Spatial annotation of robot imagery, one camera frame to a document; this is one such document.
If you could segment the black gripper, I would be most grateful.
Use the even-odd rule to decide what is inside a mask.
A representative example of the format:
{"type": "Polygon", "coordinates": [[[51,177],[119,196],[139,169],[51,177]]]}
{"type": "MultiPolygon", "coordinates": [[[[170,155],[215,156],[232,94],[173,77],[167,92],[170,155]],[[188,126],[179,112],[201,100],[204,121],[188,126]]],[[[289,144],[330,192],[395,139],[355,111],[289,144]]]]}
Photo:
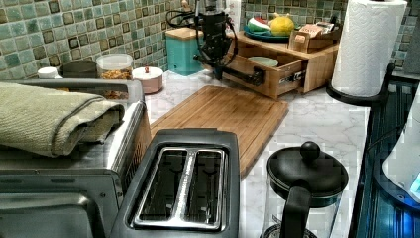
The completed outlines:
{"type": "Polygon", "coordinates": [[[231,60],[226,60],[232,39],[226,34],[226,26],[230,23],[230,18],[226,13],[216,15],[198,14],[194,17],[196,27],[201,27],[203,40],[200,41],[196,36],[198,54],[193,58],[200,63],[208,64],[214,68],[215,78],[223,78],[223,67],[228,65],[231,60]]]}

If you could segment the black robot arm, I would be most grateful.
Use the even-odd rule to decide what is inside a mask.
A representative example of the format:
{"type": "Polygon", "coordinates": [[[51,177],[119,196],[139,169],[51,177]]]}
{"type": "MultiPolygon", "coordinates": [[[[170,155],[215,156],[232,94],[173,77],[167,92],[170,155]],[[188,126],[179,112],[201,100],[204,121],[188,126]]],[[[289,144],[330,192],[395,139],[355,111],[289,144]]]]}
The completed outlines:
{"type": "Polygon", "coordinates": [[[195,0],[194,24],[199,52],[194,58],[213,68],[216,79],[221,79],[232,39],[226,34],[230,22],[223,0],[195,0]]]}

